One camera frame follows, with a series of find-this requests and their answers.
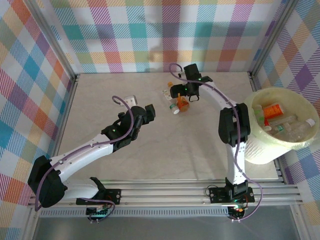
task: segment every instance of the clear plastic bottle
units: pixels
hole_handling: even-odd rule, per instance
[[[296,143],[305,138],[309,133],[309,129],[315,124],[316,122],[311,118],[304,122],[297,121],[290,125],[291,131],[282,130],[274,137],[282,141]]]
[[[284,123],[288,123],[288,124],[292,124],[293,122],[298,121],[298,117],[297,115],[293,114],[287,117],[282,117],[282,118],[278,118],[277,119],[269,119],[269,124],[271,127],[273,126],[277,126],[280,124],[284,124]]]
[[[180,112],[179,107],[177,106],[177,101],[173,99],[170,95],[170,88],[173,86],[172,82],[168,82],[169,89],[163,90],[162,93],[165,96],[165,98],[169,102],[169,108],[171,109],[173,114],[178,114]]]
[[[283,130],[286,130],[287,132],[291,131],[291,127],[290,127],[289,123],[285,122],[285,123],[279,124],[277,126],[272,126],[271,130],[268,131],[268,134],[275,135]]]
[[[257,123],[259,124],[259,126],[264,126],[265,125],[265,115],[264,115],[264,111],[262,110],[262,106],[261,105],[255,105],[253,108],[253,112],[255,115],[255,119],[257,121]]]

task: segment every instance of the bucket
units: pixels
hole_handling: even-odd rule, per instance
[[[281,103],[286,117],[296,114],[298,120],[303,122],[313,119],[315,125],[309,134],[300,142],[287,142],[279,140],[266,133],[257,123],[253,107],[261,105],[269,106],[273,103]],[[290,150],[299,150],[308,147],[314,140],[319,130],[319,116],[312,104],[302,95],[294,91],[281,88],[269,87],[253,92],[246,98],[244,103],[248,107],[251,133],[246,142],[245,160],[253,164],[267,164]]]

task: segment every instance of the white bottle cap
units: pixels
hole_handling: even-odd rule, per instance
[[[264,127],[262,127],[263,128],[263,130],[265,131],[265,132],[269,132],[269,131],[271,131],[271,127],[270,126],[264,126]]]
[[[173,108],[171,108],[171,111],[173,112],[173,114],[178,114],[180,112],[180,109],[178,108],[178,106],[174,106]]]
[[[308,120],[306,120],[306,122],[307,122],[308,124],[310,124],[310,127],[313,127],[313,126],[316,124],[315,120],[313,120],[313,119],[311,119],[311,118],[309,118]]]

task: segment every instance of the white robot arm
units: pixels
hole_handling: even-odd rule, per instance
[[[218,133],[226,146],[228,170],[224,188],[209,188],[210,202],[231,203],[238,197],[247,197],[247,202],[254,202],[252,188],[248,187],[248,180],[245,178],[246,141],[251,131],[247,106],[244,103],[237,104],[228,98],[216,87],[210,77],[202,77],[196,64],[184,67],[184,73],[186,79],[171,73],[174,77],[185,81],[185,84],[171,87],[171,97],[188,96],[190,102],[193,102],[191,99],[195,97],[196,101],[201,97],[220,111]]]
[[[83,181],[68,178],[93,161],[129,145],[137,139],[141,126],[153,121],[155,117],[156,112],[152,104],[145,109],[133,106],[130,111],[119,113],[118,120],[76,149],[51,159],[45,156],[38,157],[32,166],[28,185],[35,194],[38,191],[41,206],[49,208],[61,199],[74,198],[79,198],[77,204],[86,205],[80,198],[106,200],[110,195],[110,200],[117,204],[120,200],[117,190],[108,191],[97,178],[91,177]]]

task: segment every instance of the white tabletop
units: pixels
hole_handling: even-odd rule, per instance
[[[252,92],[246,72],[208,72],[216,86],[236,102]],[[72,178],[100,180],[224,179],[227,152],[218,136],[219,111],[204,99],[190,103],[187,112],[174,115],[162,94],[168,82],[180,81],[169,73],[82,74],[75,92],[59,153],[95,137],[126,111],[111,97],[135,95],[138,105],[153,104],[156,117],[141,127],[137,140],[76,172]],[[245,163],[252,179],[277,179],[273,162]]]

